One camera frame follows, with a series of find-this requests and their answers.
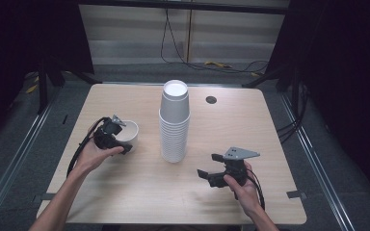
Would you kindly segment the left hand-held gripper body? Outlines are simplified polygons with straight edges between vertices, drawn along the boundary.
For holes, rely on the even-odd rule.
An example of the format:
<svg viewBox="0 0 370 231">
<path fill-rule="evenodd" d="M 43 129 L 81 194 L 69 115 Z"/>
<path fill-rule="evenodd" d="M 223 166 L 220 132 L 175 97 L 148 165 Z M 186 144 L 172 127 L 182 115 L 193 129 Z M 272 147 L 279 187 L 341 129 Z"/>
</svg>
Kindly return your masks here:
<svg viewBox="0 0 370 231">
<path fill-rule="evenodd" d="M 126 124 L 116 115 L 112 117 L 103 117 L 94 125 L 93 140 L 100 149 L 109 149 L 122 146 L 122 143 L 116 139 L 122 128 Z"/>
</svg>

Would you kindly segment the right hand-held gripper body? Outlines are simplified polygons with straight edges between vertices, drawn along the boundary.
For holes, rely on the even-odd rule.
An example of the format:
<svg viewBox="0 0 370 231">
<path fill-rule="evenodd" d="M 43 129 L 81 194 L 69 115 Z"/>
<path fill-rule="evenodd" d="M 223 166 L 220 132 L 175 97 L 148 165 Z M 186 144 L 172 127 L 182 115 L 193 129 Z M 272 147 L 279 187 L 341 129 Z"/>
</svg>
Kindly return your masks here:
<svg viewBox="0 0 370 231">
<path fill-rule="evenodd" d="M 240 186 L 243 186 L 248 177 L 244 160 L 259 156 L 260 154 L 255 151 L 230 147 L 224 154 L 225 173 L 232 176 Z"/>
</svg>

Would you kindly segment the single white paper cup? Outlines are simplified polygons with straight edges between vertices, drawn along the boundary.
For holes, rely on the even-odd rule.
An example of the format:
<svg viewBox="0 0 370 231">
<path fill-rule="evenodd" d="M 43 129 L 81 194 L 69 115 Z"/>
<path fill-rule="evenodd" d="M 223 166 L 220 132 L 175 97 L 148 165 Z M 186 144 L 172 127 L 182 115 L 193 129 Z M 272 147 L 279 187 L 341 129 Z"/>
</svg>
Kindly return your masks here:
<svg viewBox="0 0 370 231">
<path fill-rule="evenodd" d="M 134 152 L 138 145 L 139 126 L 132 120 L 125 120 L 124 123 L 125 125 L 115 135 L 115 138 L 122 144 L 129 144 L 131 146 L 129 152 Z"/>
</svg>

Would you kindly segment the stack of white paper cups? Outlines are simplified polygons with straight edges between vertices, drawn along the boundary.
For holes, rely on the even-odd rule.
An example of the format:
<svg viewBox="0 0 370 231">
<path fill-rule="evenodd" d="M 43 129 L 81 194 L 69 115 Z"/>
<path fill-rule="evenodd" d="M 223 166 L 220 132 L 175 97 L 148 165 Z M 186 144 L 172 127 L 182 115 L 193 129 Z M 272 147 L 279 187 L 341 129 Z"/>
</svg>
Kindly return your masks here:
<svg viewBox="0 0 370 231">
<path fill-rule="evenodd" d="M 186 155 L 190 117 L 188 86 L 168 81 L 162 91 L 159 124 L 161 155 L 169 163 L 178 163 Z"/>
</svg>

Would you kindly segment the person's left hand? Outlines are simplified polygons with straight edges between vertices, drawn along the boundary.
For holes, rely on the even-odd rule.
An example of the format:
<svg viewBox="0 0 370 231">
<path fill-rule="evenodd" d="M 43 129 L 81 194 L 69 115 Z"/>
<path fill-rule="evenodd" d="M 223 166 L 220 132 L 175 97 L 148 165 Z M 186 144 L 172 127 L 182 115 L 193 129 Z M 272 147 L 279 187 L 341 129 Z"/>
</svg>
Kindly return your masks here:
<svg viewBox="0 0 370 231">
<path fill-rule="evenodd" d="M 83 149 L 78 154 L 74 167 L 67 177 L 86 177 L 107 158 L 117 155 L 123 150 L 122 146 L 108 149 L 98 148 L 93 140 L 93 134 L 89 134 L 87 140 L 83 142 Z"/>
</svg>

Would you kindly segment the person's right hand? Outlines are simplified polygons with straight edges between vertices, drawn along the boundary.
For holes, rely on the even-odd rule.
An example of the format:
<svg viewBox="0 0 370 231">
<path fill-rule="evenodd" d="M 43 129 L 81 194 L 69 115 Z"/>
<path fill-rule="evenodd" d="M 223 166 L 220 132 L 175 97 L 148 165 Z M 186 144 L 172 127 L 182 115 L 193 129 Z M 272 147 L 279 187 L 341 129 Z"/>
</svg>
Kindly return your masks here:
<svg viewBox="0 0 370 231">
<path fill-rule="evenodd" d="M 262 208 L 259 202 L 256 182 L 252 174 L 251 165 L 247 162 L 244 162 L 244 164 L 247 169 L 248 177 L 243 186 L 227 174 L 224 176 L 224 180 L 227 182 L 230 189 L 236 194 L 245 214 L 250 218 L 254 218 L 262 212 Z"/>
</svg>

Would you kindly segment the black metal stand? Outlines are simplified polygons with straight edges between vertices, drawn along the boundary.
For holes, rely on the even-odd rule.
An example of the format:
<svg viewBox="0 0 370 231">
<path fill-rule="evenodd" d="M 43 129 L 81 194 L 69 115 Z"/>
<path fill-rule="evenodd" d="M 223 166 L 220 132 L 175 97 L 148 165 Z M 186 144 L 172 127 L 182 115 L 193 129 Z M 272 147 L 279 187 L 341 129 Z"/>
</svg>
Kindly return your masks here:
<svg viewBox="0 0 370 231">
<path fill-rule="evenodd" d="M 289 88 L 296 90 L 299 87 L 298 69 L 291 64 L 283 64 L 272 70 L 267 70 L 257 79 L 250 83 L 243 84 L 245 89 L 255 89 L 262 83 L 277 79 L 276 90 L 278 92 L 286 92 Z"/>
<path fill-rule="evenodd" d="M 39 114 L 41 114 L 48 106 L 47 80 L 50 80 L 54 87 L 62 87 L 66 82 L 66 79 L 62 74 L 63 71 L 71 72 L 76 77 L 90 85 L 100 84 L 100 81 L 89 77 L 87 74 L 78 70 L 71 64 L 68 64 L 53 56 L 43 57 L 40 60 L 38 69 L 40 93 L 40 107 L 38 110 Z"/>
</svg>

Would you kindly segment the black curtain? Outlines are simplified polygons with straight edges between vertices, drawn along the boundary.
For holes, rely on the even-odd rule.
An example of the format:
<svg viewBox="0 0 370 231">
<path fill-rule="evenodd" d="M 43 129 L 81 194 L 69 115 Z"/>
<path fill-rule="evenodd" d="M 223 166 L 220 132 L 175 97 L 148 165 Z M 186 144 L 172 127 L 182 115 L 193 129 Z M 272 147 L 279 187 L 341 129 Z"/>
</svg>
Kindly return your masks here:
<svg viewBox="0 0 370 231">
<path fill-rule="evenodd" d="M 290 63 L 370 182 L 370 0 L 290 0 L 269 68 Z"/>
<path fill-rule="evenodd" d="M 0 0 L 0 128 L 26 74 L 43 68 L 94 73 L 78 0 Z"/>
</svg>

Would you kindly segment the metal floor rail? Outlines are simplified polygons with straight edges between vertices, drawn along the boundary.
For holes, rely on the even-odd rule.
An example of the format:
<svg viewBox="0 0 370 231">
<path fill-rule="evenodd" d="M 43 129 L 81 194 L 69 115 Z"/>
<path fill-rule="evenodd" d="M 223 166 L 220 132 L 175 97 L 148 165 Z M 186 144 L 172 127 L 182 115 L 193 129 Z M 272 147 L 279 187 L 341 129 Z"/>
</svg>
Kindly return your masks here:
<svg viewBox="0 0 370 231">
<path fill-rule="evenodd" d="M 345 206 L 339 198 L 333 184 L 328 177 L 323 164 L 321 163 L 317 152 L 307 135 L 304 127 L 299 124 L 298 119 L 294 116 L 292 103 L 285 93 L 280 95 L 283 107 L 288 114 L 289 119 L 295 125 L 295 131 L 302 145 L 306 158 L 308 159 L 314 174 L 319 182 L 323 194 L 328 201 L 331 211 L 337 220 L 341 231 L 356 231 L 354 225 L 347 213 Z"/>
<path fill-rule="evenodd" d="M 28 132 L 25 136 L 20 136 L 19 134 L 13 134 L 11 141 L 16 138 L 22 138 L 22 143 L 13 151 L 11 156 L 11 161 L 8 163 L 5 171 L 0 177 L 0 206 L 2 205 L 5 197 L 8 194 L 10 187 L 13 184 L 13 181 L 20 171 L 24 161 L 26 160 L 31 147 L 33 146 L 37 136 L 40 133 L 40 130 L 46 121 L 54 102 L 56 101 L 60 88 L 55 88 L 52 91 L 52 95 L 49 97 L 48 102 L 43 106 L 40 111 L 37 113 L 34 118 L 33 123 L 29 127 Z"/>
</svg>

